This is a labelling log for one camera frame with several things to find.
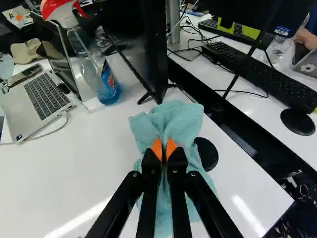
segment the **white desk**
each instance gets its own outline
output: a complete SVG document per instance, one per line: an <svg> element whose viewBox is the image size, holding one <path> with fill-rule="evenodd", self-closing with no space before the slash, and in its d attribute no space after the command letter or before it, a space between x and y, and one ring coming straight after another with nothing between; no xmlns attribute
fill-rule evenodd
<svg viewBox="0 0 317 238"><path fill-rule="evenodd" d="M210 15L208 14L204 17L189 17L193 24L197 26L199 21L210 18ZM202 30L202 33L207 38L215 36L215 34L204 30ZM223 41L244 53L247 53L250 49L250 46L248 45L225 37L216 38L215 41ZM276 69L317 91L317 79L292 71L290 67L292 60L291 53L292 49L290 48L283 60L279 63L280 65L275 65ZM258 59L263 59L263 56L264 52L261 50L256 50L253 54L253 57ZM200 56L192 62L185 61L173 54L170 55L170 58L213 90L225 90L234 76L232 73L212 64L204 56ZM233 90L242 90L265 95L263 90L257 88L251 82L241 77L234 85ZM287 106L271 95L269 98L265 99L248 94L229 93L227 100L284 143L317 171L317 132L311 136L300 136L287 129L280 119L280 113L288 108ZM317 126L317 114L313 113L310 117Z"/></svg>
<svg viewBox="0 0 317 238"><path fill-rule="evenodd" d="M128 118L156 104L138 106L145 89L118 54L110 64L123 87L117 105L93 114L74 109L63 130L21 146L0 146L0 237L84 237L140 158ZM191 103L176 88L165 96L173 99ZM209 175L220 202L244 237L262 237L293 199L206 115L200 136L219 152ZM121 237L133 237L137 222L134 208ZM192 228L194 237L208 237L201 222Z"/></svg>

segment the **plastic bottle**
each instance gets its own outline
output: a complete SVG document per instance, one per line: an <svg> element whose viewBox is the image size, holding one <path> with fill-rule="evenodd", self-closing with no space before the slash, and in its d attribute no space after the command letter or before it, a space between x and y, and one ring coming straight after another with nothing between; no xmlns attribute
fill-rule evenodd
<svg viewBox="0 0 317 238"><path fill-rule="evenodd" d="M105 105L113 104L121 93L119 85L109 67L107 70L108 74L110 70L111 80L102 80L105 58L96 43L78 25L77 19L72 12L73 6L83 16L86 16L78 0L43 0L41 3L43 19L57 20L63 28L67 29L67 36L78 57L78 64L83 78L95 92L101 103Z"/></svg>
<svg viewBox="0 0 317 238"><path fill-rule="evenodd" d="M309 21L310 14L306 16L302 27L305 27L307 22ZM275 36L269 47L267 48L266 52L271 60L272 63L277 63L283 55L287 52L288 48L292 44L292 38L285 38L282 36Z"/></svg>

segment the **person's hand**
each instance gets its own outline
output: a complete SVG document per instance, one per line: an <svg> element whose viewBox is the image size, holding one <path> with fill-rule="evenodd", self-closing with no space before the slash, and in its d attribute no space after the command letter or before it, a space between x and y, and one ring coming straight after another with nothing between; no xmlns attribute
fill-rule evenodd
<svg viewBox="0 0 317 238"><path fill-rule="evenodd" d="M295 42L300 42L305 45L308 50L312 50L317 47L317 36L312 34L304 27L300 27L294 36Z"/></svg>

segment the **silver laptop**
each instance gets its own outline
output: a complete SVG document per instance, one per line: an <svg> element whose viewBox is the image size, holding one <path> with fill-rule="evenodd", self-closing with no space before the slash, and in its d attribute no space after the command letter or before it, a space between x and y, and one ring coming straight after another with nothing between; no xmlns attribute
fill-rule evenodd
<svg viewBox="0 0 317 238"><path fill-rule="evenodd" d="M52 70L46 70L12 87L1 97L13 142L22 142L74 106L59 89L62 83Z"/></svg>
<svg viewBox="0 0 317 238"><path fill-rule="evenodd" d="M65 84L79 98L74 73L60 26L43 21L32 12L38 38L53 70L39 70L35 65L11 79L10 91L2 96L1 104L7 118L13 142L20 143L49 124L74 104L60 89Z"/></svg>
<svg viewBox="0 0 317 238"><path fill-rule="evenodd" d="M317 47L308 51L301 43L295 45L293 70L317 78Z"/></svg>

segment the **teal towel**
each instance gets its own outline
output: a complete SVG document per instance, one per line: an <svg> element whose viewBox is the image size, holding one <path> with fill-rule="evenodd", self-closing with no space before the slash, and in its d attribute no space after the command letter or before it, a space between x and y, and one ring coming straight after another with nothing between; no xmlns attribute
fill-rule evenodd
<svg viewBox="0 0 317 238"><path fill-rule="evenodd" d="M215 188L205 172L194 139L203 123L204 107L200 104L184 104L170 101L152 109L148 114L141 113L130 118L130 126L142 156L145 150L161 138L164 148L167 140L173 139L183 147L189 166L187 171L199 171L213 192ZM141 159L134 164L134 170L141 172ZM188 214L191 222L199 221L199 215L192 201L186 196ZM142 197L137 206L140 209ZM172 233L172 211L166 168L162 169L161 183L158 188L155 237L165 238Z"/></svg>

